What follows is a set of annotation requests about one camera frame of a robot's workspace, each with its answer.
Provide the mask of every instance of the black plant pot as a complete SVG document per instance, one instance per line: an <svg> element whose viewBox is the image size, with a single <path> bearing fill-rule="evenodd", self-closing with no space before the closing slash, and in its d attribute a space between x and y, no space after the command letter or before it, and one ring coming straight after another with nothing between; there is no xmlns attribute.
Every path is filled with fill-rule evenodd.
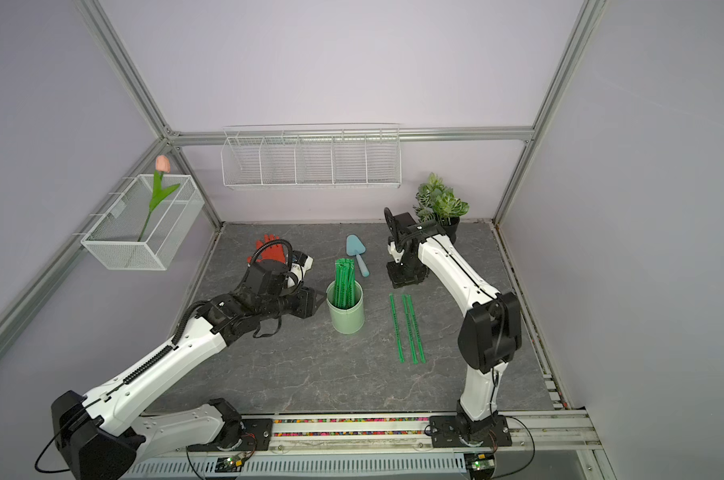
<svg viewBox="0 0 724 480"><path fill-rule="evenodd" d="M456 231L458 230L458 224L460 223L460 216L452 216L451 218L440 218L440 224L445 229L445 233L453 242L456 244Z"/></svg>

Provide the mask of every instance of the wire mesh basket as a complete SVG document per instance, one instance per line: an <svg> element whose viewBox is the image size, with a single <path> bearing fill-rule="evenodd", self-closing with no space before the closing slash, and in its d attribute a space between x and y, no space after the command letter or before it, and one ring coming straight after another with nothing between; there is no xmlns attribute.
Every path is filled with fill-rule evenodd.
<svg viewBox="0 0 724 480"><path fill-rule="evenodd" d="M399 187L398 130L227 132L223 183L232 189Z"/></svg>
<svg viewBox="0 0 724 480"><path fill-rule="evenodd" d="M162 188L179 185L148 218L154 176L137 176L82 238L82 245L109 270L166 270L204 206L189 175L165 175Z"/></svg>

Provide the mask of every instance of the mounting plate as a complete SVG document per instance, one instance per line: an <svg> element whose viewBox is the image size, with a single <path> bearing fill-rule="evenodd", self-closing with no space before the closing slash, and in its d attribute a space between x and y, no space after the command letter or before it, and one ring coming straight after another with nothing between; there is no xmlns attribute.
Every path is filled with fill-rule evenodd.
<svg viewBox="0 0 724 480"><path fill-rule="evenodd" d="M234 447L234 452L244 451L250 452L253 449L253 438L248 436L252 433L255 436L255 451L260 452L262 450L268 450L269 442L271 441L271 427L274 424L274 420L271 418L243 418L242 424L244 430L242 433L242 442ZM188 446L190 452L220 452L216 447L210 445L190 445Z"/></svg>
<svg viewBox="0 0 724 480"><path fill-rule="evenodd" d="M431 437L431 446L434 448L451 448L451 447L467 447L468 445L463 443L458 435L458 429L456 427L455 416L432 416L429 417L429 429ZM491 433L495 436L497 447L510 447L511 446L511 434L509 433L509 426L506 423L506 418L503 415L498 415L498 422L490 429ZM492 447L492 440L489 438L485 440L482 447Z"/></svg>

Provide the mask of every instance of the green plant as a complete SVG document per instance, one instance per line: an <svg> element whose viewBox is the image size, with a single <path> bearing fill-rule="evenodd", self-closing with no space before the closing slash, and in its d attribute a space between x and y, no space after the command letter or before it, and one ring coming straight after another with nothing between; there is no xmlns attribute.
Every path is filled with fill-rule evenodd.
<svg viewBox="0 0 724 480"><path fill-rule="evenodd" d="M436 220L442 225L450 225L450 218L469 212L469 204L456 198L453 189L445 187L442 179L434 173L418 187L415 199L418 205L413 208L422 222Z"/></svg>

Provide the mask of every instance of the red glove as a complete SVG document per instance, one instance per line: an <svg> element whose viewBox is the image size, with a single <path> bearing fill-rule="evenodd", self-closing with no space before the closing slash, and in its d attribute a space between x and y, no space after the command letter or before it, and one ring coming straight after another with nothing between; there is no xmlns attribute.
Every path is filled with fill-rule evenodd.
<svg viewBox="0 0 724 480"><path fill-rule="evenodd" d="M255 249L257 250L257 249L261 248L267 242L271 242L272 240L278 240L278 239L279 239L278 236L264 235L264 241L261 242L260 240L258 240L257 242L255 242ZM261 254L261 257L258 258L258 262L260 262L261 260L264 260L264 259L276 260L277 262L282 262L283 264L287 263L287 261L285 261L285 259L284 259L284 250L282 248L282 245L272 245L269 248L267 248L266 250L264 250L264 252ZM248 264L250 263L250 260L252 260L251 256L248 257Z"/></svg>

